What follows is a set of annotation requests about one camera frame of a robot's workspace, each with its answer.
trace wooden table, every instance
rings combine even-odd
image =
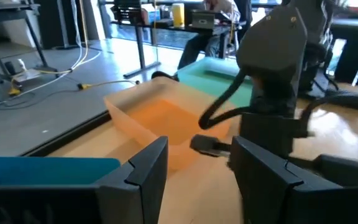
[[[305,105],[298,101],[299,108]],[[358,159],[358,111],[322,106],[314,112],[310,130],[316,137],[295,140],[293,156],[314,159],[326,153]],[[117,157],[125,162],[136,152],[128,150],[130,144],[123,146],[121,138],[108,122],[50,156]],[[226,158],[201,156],[186,169],[170,173],[159,223],[242,223],[240,193]]]

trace translucent orange container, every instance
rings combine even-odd
[[[198,119],[215,100],[203,92],[168,78],[156,78],[132,88],[105,97],[112,122],[125,138],[135,140],[135,153],[159,136],[168,136],[168,166],[177,170],[191,164],[199,154],[189,148],[195,134],[206,134],[224,139],[229,134],[232,120],[202,130]],[[226,103],[218,113],[233,109]]]

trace metal desk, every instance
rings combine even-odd
[[[0,22],[24,19],[25,23],[27,24],[27,27],[30,30],[31,37],[34,40],[34,44],[35,44],[37,51],[40,55],[43,66],[48,69],[49,68],[48,63],[44,57],[44,54],[42,53],[42,49],[38,42],[37,36],[35,35],[35,32],[31,26],[30,20],[26,14],[26,10],[31,10],[31,11],[34,11],[35,13],[38,13],[39,6],[40,6],[39,4],[29,4],[29,5],[18,4],[17,6],[12,6],[12,5],[0,6]],[[2,62],[1,58],[0,58],[0,67],[1,67],[2,72],[4,73],[5,76],[7,76],[7,77],[11,76],[11,74],[6,69],[4,63]]]
[[[139,51],[139,60],[140,60],[140,69],[134,70],[133,72],[127,73],[124,75],[124,78],[131,78],[135,75],[138,75],[139,73],[145,72],[151,68],[154,68],[156,66],[159,66],[160,62],[154,62],[150,65],[145,64],[144,59],[144,51],[143,51],[143,33],[142,28],[149,28],[151,29],[151,38],[152,38],[152,45],[156,45],[155,41],[155,34],[154,34],[154,25],[135,25],[130,23],[119,23],[117,21],[112,21],[112,24],[118,24],[118,25],[129,25],[135,27],[135,34],[136,34],[136,43],[137,43],[137,50]],[[195,32],[198,34],[205,34],[205,35],[219,35],[219,58],[224,58],[225,51],[226,51],[226,45],[227,40],[226,36],[227,33],[230,32],[231,27],[230,26],[218,26],[214,30],[208,30],[208,29],[196,29],[192,27],[167,27],[167,26],[159,26],[158,24],[155,27],[156,29],[166,29],[166,30],[174,30],[174,31],[184,31],[184,32]]]
[[[358,19],[334,19],[334,39],[346,39],[335,71],[335,80],[352,83],[358,71]]]

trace concrete floor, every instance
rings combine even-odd
[[[101,83],[122,80],[123,74],[139,68],[137,47],[133,41],[106,40],[94,43],[92,47],[103,50],[102,54],[92,62],[78,67],[69,77],[82,83]],[[152,63],[155,60],[155,49],[145,45],[144,51],[147,63]],[[66,70],[76,61],[78,53],[79,49],[46,50],[45,56],[50,66]],[[97,50],[90,50],[88,58],[97,53]],[[174,73],[180,55],[181,51],[179,50],[158,49],[159,60],[163,65],[157,69]],[[40,62],[36,52],[7,57],[4,61],[17,58],[23,59],[27,67]],[[132,80],[144,82],[149,79],[152,72],[138,75]],[[53,79],[53,76],[46,75],[36,82],[29,83],[26,90]],[[106,110],[103,102],[104,96],[130,86],[132,86],[130,83],[117,83],[86,91],[75,91],[75,81],[63,78],[45,88],[34,91],[34,95],[28,94],[8,103],[13,105],[24,102],[18,106],[0,106],[0,156],[22,154],[102,113]]]

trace seated person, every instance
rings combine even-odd
[[[235,23],[239,22],[240,12],[234,0],[204,0],[204,2],[207,10],[225,13]],[[198,34],[190,39],[183,50],[178,69],[195,62],[201,50],[204,50],[207,57],[216,57],[219,51],[219,36]]]

